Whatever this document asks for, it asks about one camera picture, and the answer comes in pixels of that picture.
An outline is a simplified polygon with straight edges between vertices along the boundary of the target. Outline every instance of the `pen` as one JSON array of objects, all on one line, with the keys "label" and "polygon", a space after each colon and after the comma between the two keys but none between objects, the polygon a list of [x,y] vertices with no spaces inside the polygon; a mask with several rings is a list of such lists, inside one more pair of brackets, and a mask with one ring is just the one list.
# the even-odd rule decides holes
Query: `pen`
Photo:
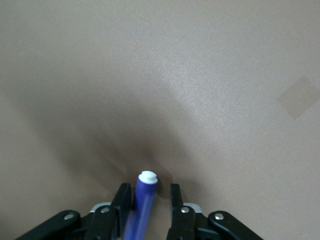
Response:
[{"label": "pen", "polygon": [[123,240],[144,239],[157,182],[157,175],[152,171],[139,175]]}]

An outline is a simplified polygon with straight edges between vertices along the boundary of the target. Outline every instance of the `blue cylinder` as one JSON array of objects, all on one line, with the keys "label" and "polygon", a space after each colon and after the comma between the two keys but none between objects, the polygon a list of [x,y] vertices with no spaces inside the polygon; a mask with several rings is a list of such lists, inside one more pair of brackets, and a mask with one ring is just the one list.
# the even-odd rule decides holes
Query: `blue cylinder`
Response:
[{"label": "blue cylinder", "polygon": [[123,240],[144,239],[157,182],[157,175],[152,171],[143,171],[139,175]]}]

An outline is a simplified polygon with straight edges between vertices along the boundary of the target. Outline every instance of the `metal bolt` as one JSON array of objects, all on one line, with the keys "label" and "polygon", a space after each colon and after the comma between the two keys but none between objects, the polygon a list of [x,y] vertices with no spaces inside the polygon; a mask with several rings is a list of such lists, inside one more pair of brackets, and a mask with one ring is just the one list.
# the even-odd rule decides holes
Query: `metal bolt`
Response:
[{"label": "metal bolt", "polygon": [[223,216],[222,213],[216,213],[216,214],[214,215],[214,218],[215,218],[216,220],[223,220],[225,217]]},{"label": "metal bolt", "polygon": [[109,212],[109,208],[108,207],[104,207],[101,209],[100,211],[102,214]]},{"label": "metal bolt", "polygon": [[69,219],[72,219],[74,217],[74,215],[73,214],[68,214],[68,215],[65,215],[64,217],[63,217],[63,219],[64,220],[69,220]]},{"label": "metal bolt", "polygon": [[186,207],[186,206],[183,206],[183,207],[181,208],[181,212],[184,213],[184,214],[186,214],[186,213],[189,212],[189,208]]}]

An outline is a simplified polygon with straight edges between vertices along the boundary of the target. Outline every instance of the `blue marker barrel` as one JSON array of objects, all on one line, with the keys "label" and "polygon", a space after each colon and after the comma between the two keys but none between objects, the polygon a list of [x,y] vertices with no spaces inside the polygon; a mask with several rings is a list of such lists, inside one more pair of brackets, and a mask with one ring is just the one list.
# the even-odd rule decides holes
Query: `blue marker barrel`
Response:
[{"label": "blue marker barrel", "polygon": [[157,182],[157,175],[152,171],[143,171],[139,175],[123,240],[144,239]]}]

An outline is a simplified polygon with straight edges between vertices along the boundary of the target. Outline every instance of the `purple marker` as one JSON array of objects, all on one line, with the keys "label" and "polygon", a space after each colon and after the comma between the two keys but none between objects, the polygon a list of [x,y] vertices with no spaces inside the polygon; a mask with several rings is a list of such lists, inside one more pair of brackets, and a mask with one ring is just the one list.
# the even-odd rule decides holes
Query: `purple marker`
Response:
[{"label": "purple marker", "polygon": [[157,182],[157,175],[152,171],[143,171],[139,175],[123,240],[144,239]]}]

